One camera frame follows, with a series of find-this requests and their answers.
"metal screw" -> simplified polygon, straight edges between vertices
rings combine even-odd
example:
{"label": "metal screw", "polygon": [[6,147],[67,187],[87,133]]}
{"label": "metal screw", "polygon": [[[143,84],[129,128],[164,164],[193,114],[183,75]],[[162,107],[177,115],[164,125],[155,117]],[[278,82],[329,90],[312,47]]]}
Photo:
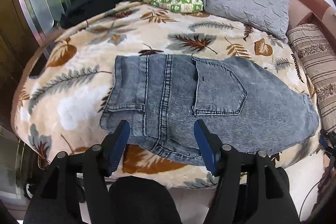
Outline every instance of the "metal screw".
{"label": "metal screw", "polygon": [[258,155],[262,158],[265,158],[267,156],[267,153],[264,150],[258,151]]}
{"label": "metal screw", "polygon": [[59,153],[57,154],[57,158],[62,159],[62,158],[64,158],[64,157],[66,156],[66,154],[67,154],[67,153],[65,153],[64,151],[61,151],[61,152],[59,152]]}
{"label": "metal screw", "polygon": [[101,150],[101,145],[100,144],[95,144],[94,146],[92,146],[92,150],[93,151],[99,151],[99,150]]}
{"label": "metal screw", "polygon": [[223,144],[222,149],[224,151],[230,151],[231,150],[231,145],[229,145],[229,144]]}

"jeans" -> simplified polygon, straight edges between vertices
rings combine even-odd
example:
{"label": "jeans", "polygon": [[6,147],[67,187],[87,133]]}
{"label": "jeans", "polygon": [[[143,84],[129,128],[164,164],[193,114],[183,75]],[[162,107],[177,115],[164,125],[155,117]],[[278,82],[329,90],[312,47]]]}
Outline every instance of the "jeans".
{"label": "jeans", "polygon": [[252,61],[161,54],[116,57],[100,126],[113,133],[122,119],[130,123],[129,143],[190,165],[204,165],[197,119],[238,151],[269,155],[303,142],[319,124],[309,95]]}

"folded gray jeans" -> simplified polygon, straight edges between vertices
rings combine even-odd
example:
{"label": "folded gray jeans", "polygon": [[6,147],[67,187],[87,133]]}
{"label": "folded gray jeans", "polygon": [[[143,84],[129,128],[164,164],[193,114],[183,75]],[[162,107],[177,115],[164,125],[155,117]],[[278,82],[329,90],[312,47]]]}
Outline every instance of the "folded gray jeans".
{"label": "folded gray jeans", "polygon": [[129,143],[190,165],[204,165],[197,119],[238,151],[269,155],[303,142],[319,124],[308,94],[252,61],[161,54],[116,57],[100,126],[113,133],[122,119],[130,123]]}

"brown sofa armrest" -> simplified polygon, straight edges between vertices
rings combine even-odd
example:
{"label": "brown sofa armrest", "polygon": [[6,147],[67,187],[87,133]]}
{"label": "brown sofa armrest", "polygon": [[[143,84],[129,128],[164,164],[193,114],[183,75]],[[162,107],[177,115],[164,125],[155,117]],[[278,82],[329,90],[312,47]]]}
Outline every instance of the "brown sofa armrest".
{"label": "brown sofa armrest", "polygon": [[301,24],[313,23],[319,27],[336,52],[335,16],[336,10],[324,0],[290,0],[288,30]]}

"bed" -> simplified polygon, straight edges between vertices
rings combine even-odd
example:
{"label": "bed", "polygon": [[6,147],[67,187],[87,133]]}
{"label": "bed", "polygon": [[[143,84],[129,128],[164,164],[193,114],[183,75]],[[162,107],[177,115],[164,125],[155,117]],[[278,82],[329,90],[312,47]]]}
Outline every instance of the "bed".
{"label": "bed", "polygon": [[[34,65],[47,45],[54,49],[45,68],[36,72]],[[44,47],[25,68],[13,101],[12,127],[46,162],[60,151],[82,153],[106,136],[99,122],[114,86],[117,55],[247,58],[275,74],[293,91],[308,93],[318,110],[315,89],[288,44],[241,22],[205,12],[178,14],[124,1],[66,30]],[[272,161],[286,168],[316,152],[319,131],[320,126],[303,143],[271,155]],[[137,145],[127,145],[117,171],[106,179],[129,175],[153,179],[167,187],[208,188],[217,184],[204,166],[172,162]]]}

